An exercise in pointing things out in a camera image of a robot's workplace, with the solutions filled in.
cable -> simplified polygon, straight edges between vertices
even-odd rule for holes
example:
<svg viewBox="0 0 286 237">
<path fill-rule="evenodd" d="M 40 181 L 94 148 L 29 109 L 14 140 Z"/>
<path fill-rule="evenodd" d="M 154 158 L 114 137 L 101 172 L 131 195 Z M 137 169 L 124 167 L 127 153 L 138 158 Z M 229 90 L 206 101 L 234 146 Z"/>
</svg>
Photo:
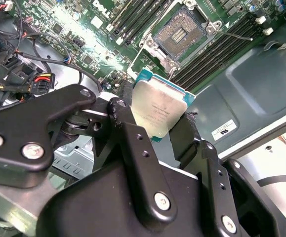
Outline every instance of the cable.
<svg viewBox="0 0 286 237">
<path fill-rule="evenodd" d="M 21 103 L 22 103 L 21 101 L 17 101 L 17 102 L 14 102 L 14 103 L 10 104 L 10 105 L 2 106 L 2 107 L 0 107 L 0 111 L 8 109 L 8 108 L 11 108 L 11 107 L 13 107 L 15 105 L 18 105 L 18 104 L 21 104 Z"/>
<path fill-rule="evenodd" d="M 75 69 L 75 70 L 77 70 L 78 72 L 85 74 L 85 75 L 86 75 L 87 77 L 89 77 L 94 83 L 96 83 L 99 92 L 102 91 L 102 88 L 101 88 L 101 85 L 100 85 L 98 79 L 95 78 L 94 75 L 92 75 L 91 73 L 88 73 L 87 71 L 85 71 L 85 70 L 83 70 L 83 69 L 81 69 L 81 68 L 79 68 L 79 67 L 76 67 L 76 66 L 71 65 L 71 64 L 66 64 L 66 63 L 64 63 L 64 62 L 57 61 L 57 60 L 35 57 L 35 56 L 32 56 L 32 55 L 30 55 L 30 54 L 26 54 L 26 53 L 19 53 L 19 54 L 22 55 L 22 57 L 24 57 L 24 58 L 28 58 L 28 59 L 32 59 L 32 60 L 37 60 L 37 61 L 41 61 L 41 62 L 47 62 L 47 63 L 58 64 L 58 65 L 62 65 L 62 66 L 66 66 L 66 67 Z"/>
<path fill-rule="evenodd" d="M 216 31 L 216 32 L 227 35 L 227 36 L 233 36 L 241 40 L 253 41 L 253 38 L 250 38 L 250 37 L 243 37 L 243 36 L 235 35 L 235 34 L 228 33 L 228 32 L 223 32 L 223 31 Z"/>
<path fill-rule="evenodd" d="M 70 54 L 69 54 L 67 48 L 65 47 L 65 45 L 61 41 L 59 41 L 56 37 L 54 37 L 50 34 L 47 34 L 47 33 L 29 33 L 26 36 L 22 37 L 22 39 L 25 39 L 25 38 L 28 38 L 31 36 L 47 36 L 47 37 L 52 38 L 53 40 L 57 41 L 60 44 L 60 46 L 62 46 L 62 48 L 65 50 L 67 57 L 64 60 L 69 61 L 71 59 Z"/>
<path fill-rule="evenodd" d="M 36 49 L 36 40 L 35 40 L 35 39 L 32 40 L 32 48 L 33 48 L 33 51 L 34 51 L 35 55 L 36 55 L 37 57 L 41 58 L 41 56 L 40 56 L 38 50 Z M 43 66 L 45 67 L 45 69 L 46 69 L 46 71 L 47 71 L 48 73 L 52 73 L 51 68 L 49 67 L 49 65 L 48 65 L 46 62 L 42 62 L 42 64 L 43 64 Z"/>
<path fill-rule="evenodd" d="M 18 0 L 13 0 L 14 3 L 16 4 L 16 7 L 18 9 L 18 14 L 19 14 L 19 18 L 20 18 L 20 29 L 19 29 L 19 42 L 18 42 L 18 45 L 17 47 L 15 48 L 15 50 L 18 50 L 19 47 L 20 47 L 20 44 L 21 44 L 21 41 L 23 39 L 23 20 L 22 20 L 22 10 L 21 10 L 21 7 L 20 7 L 20 4 L 18 2 Z"/>
</svg>

black memory slot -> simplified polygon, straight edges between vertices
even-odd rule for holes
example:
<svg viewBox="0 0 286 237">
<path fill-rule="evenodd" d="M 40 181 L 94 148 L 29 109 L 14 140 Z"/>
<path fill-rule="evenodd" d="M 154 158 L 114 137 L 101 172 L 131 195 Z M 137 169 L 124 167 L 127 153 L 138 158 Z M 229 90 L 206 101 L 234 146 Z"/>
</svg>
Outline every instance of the black memory slot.
<svg viewBox="0 0 286 237">
<path fill-rule="evenodd" d="M 243 19 L 241 19 L 235 27 L 232 27 L 231 30 L 229 31 L 230 33 L 233 34 L 238 34 L 239 30 L 246 27 L 247 25 L 249 25 L 250 22 L 247 21 L 247 18 L 244 17 Z M 209 48 L 207 48 L 200 56 L 198 56 L 194 61 L 192 61 L 186 68 L 180 70 L 178 72 L 178 74 L 173 78 L 172 81 L 174 82 L 179 82 L 181 81 L 186 74 L 188 74 L 190 71 L 192 71 L 192 69 L 194 67 L 197 66 L 197 63 L 199 61 L 201 61 L 203 58 L 208 57 L 208 54 L 213 51 L 213 50 L 217 50 L 216 47 L 220 46 L 223 42 L 227 41 L 231 39 L 231 36 L 227 36 L 227 35 L 223 35 L 221 36 L 216 42 L 214 42 Z"/>
<path fill-rule="evenodd" d="M 252 37 L 257 37 L 258 33 L 255 33 L 252 35 Z M 249 41 L 244 41 L 244 40 L 238 40 L 236 44 L 233 45 L 232 50 L 230 52 L 227 52 L 225 56 L 223 56 L 223 60 L 218 60 L 214 65 L 212 65 L 210 68 L 206 69 L 205 72 L 203 72 L 200 75 L 197 75 L 197 79 L 194 80 L 189 80 L 189 83 L 185 85 L 186 90 L 192 90 L 194 87 L 199 85 L 202 81 L 204 81 L 207 77 L 212 75 L 214 72 L 219 70 L 224 63 L 227 63 L 229 60 L 231 60 L 236 54 L 238 54 L 239 51 L 244 49 L 246 46 L 249 45 Z"/>
<path fill-rule="evenodd" d="M 167 0 L 159 0 L 155 2 L 153 7 L 149 9 L 149 12 L 144 15 L 144 19 L 140 21 L 138 25 L 134 25 L 131 29 L 127 30 L 125 34 L 126 44 L 131 44 L 136 34 L 142 30 L 144 25 L 165 5 L 166 2 Z"/>
<path fill-rule="evenodd" d="M 238 28 L 236 34 L 241 36 L 246 36 L 247 32 L 249 32 L 253 28 L 253 26 L 248 25 L 241 28 Z M 223 41 L 220 44 L 217 44 L 215 47 L 213 47 L 209 52 L 207 52 L 203 58 L 196 59 L 197 64 L 194 65 L 190 70 L 188 70 L 187 73 L 185 73 L 180 80 L 183 80 L 183 82 L 179 83 L 180 80 L 177 80 L 177 83 L 179 83 L 180 86 L 184 86 L 186 81 L 185 78 L 193 78 L 195 75 L 199 73 L 199 71 L 205 69 L 214 61 L 214 59 L 219 60 L 221 57 L 221 54 L 223 54 L 224 51 L 228 51 L 230 47 L 233 47 L 233 43 L 235 43 L 238 40 L 238 38 L 232 37 L 232 36 L 226 36 L 223 37 Z"/>
<path fill-rule="evenodd" d="M 140 7 L 140 5 L 144 4 L 144 0 L 137 0 L 133 4 L 130 5 L 130 10 L 125 11 L 123 13 L 124 18 L 121 18 L 120 21 L 115 25 L 117 27 L 114 30 L 114 34 L 120 34 L 121 28 L 123 25 L 129 20 L 129 18 L 134 14 L 134 12 Z"/>
<path fill-rule="evenodd" d="M 143 4 L 137 9 L 137 11 L 130 16 L 130 18 L 120 28 L 122 32 L 122 37 L 124 37 L 125 35 L 124 32 L 127 32 L 128 29 L 131 29 L 131 27 L 141 19 L 145 12 L 148 11 L 148 9 L 153 5 L 153 3 L 154 0 L 144 1 Z"/>
<path fill-rule="evenodd" d="M 247 15 L 228 32 L 253 39 L 261 35 L 260 27 Z M 172 81 L 186 90 L 192 90 L 214 72 L 226 66 L 229 60 L 250 43 L 248 40 L 222 35 L 181 70 Z"/>
</svg>

black mechanical arm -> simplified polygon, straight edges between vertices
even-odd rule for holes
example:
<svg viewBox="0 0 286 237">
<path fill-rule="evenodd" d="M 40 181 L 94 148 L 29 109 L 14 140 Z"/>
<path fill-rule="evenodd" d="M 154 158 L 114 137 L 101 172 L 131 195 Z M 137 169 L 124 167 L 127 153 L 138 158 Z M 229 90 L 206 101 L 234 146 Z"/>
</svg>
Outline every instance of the black mechanical arm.
<svg viewBox="0 0 286 237">
<path fill-rule="evenodd" d="M 93 137 L 94 172 L 48 200 L 36 236 L 286 237 L 284 215 L 241 164 L 219 160 L 194 114 L 169 132 L 175 170 L 159 164 L 129 103 L 107 96 L 70 85 L 0 111 L 0 187 L 13 192 L 41 185 L 54 149 Z"/>
</svg>

green circuit board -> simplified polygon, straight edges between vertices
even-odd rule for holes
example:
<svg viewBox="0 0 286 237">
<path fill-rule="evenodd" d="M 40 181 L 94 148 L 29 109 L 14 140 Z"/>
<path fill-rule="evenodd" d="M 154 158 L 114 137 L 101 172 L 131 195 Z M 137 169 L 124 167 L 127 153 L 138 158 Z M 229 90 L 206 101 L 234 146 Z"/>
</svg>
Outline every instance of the green circuit board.
<svg viewBox="0 0 286 237">
<path fill-rule="evenodd" d="M 182 0 L 163 1 L 162 7 L 159 7 L 155 14 L 149 17 L 145 24 L 135 22 L 137 25 L 135 37 L 129 45 L 118 43 L 116 37 L 113 37 L 113 30 L 108 30 L 125 5 L 128 8 L 122 13 L 122 16 L 130 14 L 131 10 L 135 11 L 135 3 L 138 1 L 131 0 L 20 0 L 22 4 L 23 16 L 32 16 L 33 21 L 30 23 L 32 29 L 45 32 L 57 37 L 69 50 L 72 57 L 72 64 L 92 73 L 100 81 L 107 81 L 111 88 L 105 88 L 107 91 L 116 92 L 118 84 L 122 80 L 133 81 L 135 74 L 139 73 L 143 68 L 147 68 L 155 74 L 164 78 L 169 77 L 169 72 L 160 64 L 158 58 L 150 55 L 147 51 L 140 51 L 139 44 L 143 38 L 143 33 L 147 29 L 151 29 L 151 34 L 156 34 L 166 22 L 177 13 L 182 7 L 186 7 L 186 2 Z M 226 32 L 232 28 L 242 17 L 248 12 L 249 5 L 253 4 L 256 10 L 262 10 L 267 17 L 269 26 L 276 29 L 284 23 L 284 11 L 275 10 L 275 6 L 267 0 L 229 0 L 228 4 L 232 4 L 231 8 L 237 8 L 237 11 L 230 15 L 223 5 L 227 1 L 218 0 L 198 0 L 197 5 L 210 21 L 220 21 L 222 23 L 220 31 Z M 13 9 L 10 14 L 17 16 Z M 188 61 L 198 57 L 203 51 L 214 43 L 221 34 L 215 37 L 198 50 L 206 38 L 190 46 L 187 53 L 181 57 L 180 62 L 184 61 L 180 67 L 183 69 L 188 66 Z M 74 43 L 74 39 L 82 41 L 82 46 L 78 47 Z M 53 39 L 43 39 L 45 43 L 50 44 L 53 48 L 64 55 L 63 49 Z M 132 65 L 132 73 L 127 73 L 128 67 L 132 61 L 137 58 Z"/>
</svg>

ram slot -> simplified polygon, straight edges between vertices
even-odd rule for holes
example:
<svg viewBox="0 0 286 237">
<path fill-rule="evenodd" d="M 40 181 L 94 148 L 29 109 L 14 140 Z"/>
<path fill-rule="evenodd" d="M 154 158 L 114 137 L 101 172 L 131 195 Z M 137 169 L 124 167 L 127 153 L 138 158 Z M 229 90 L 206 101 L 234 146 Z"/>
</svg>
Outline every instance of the ram slot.
<svg viewBox="0 0 286 237">
<path fill-rule="evenodd" d="M 125 33 L 125 43 L 127 45 L 131 44 L 139 31 L 142 30 L 144 25 L 165 5 L 167 0 L 158 0 L 154 3 L 152 8 L 148 10 L 148 13 L 145 14 L 145 17 L 138 25 L 134 25 L 131 29 L 128 29 Z"/>
<path fill-rule="evenodd" d="M 246 21 L 247 19 L 244 17 L 242 18 L 231 30 L 229 30 L 230 33 L 238 34 L 239 30 L 243 27 L 246 27 L 249 25 L 249 22 Z M 187 67 L 180 70 L 178 74 L 172 79 L 175 83 L 179 83 L 181 80 L 184 79 L 184 77 L 190 73 L 194 67 L 197 66 L 197 64 L 202 60 L 209 56 L 209 53 L 211 51 L 219 50 L 218 45 L 222 45 L 224 42 L 230 39 L 230 36 L 222 35 L 216 42 L 214 42 L 209 48 L 207 48 L 200 56 L 198 56 L 196 59 L 194 59 Z"/>
<path fill-rule="evenodd" d="M 118 26 L 118 28 L 114 31 L 115 34 L 118 34 L 119 36 L 123 35 L 122 33 L 129 27 L 131 27 L 133 24 L 135 24 L 136 21 L 140 19 L 140 17 L 145 13 L 146 10 L 150 7 L 151 4 L 153 4 L 154 0 L 147 0 L 142 1 L 138 7 L 135 7 L 134 12 L 127 13 L 128 16 L 126 16 L 125 20 Z"/>
<path fill-rule="evenodd" d="M 118 21 L 118 22 L 114 22 L 112 23 L 112 25 L 114 27 L 117 27 L 117 29 L 114 31 L 115 33 L 116 32 L 119 32 L 120 29 L 123 24 L 125 24 L 127 22 L 127 20 L 129 20 L 129 18 L 134 14 L 134 12 L 137 10 L 137 8 L 144 4 L 144 0 L 136 0 L 134 1 L 129 7 L 130 9 L 128 11 L 125 11 L 124 14 L 122 14 L 122 17 L 121 19 Z"/>
<path fill-rule="evenodd" d="M 241 25 L 241 28 L 238 28 L 236 31 L 234 31 L 233 34 L 244 36 L 247 27 L 249 27 L 249 25 Z M 233 43 L 237 41 L 237 38 L 232 36 L 222 36 L 222 38 L 222 42 L 215 45 L 209 52 L 207 52 L 204 55 L 204 58 L 196 59 L 197 64 L 194 65 L 191 69 L 189 69 L 188 72 L 185 73 L 179 80 L 177 80 L 177 83 L 179 83 L 179 81 L 183 80 L 184 78 L 194 77 L 194 75 L 196 75 L 198 71 L 209 66 L 209 64 L 212 63 L 213 60 L 219 60 L 220 54 L 222 54 L 224 51 L 229 50 L 229 48 L 232 47 Z M 183 86 L 184 84 L 185 80 L 179 83 L 180 86 Z"/>
</svg>

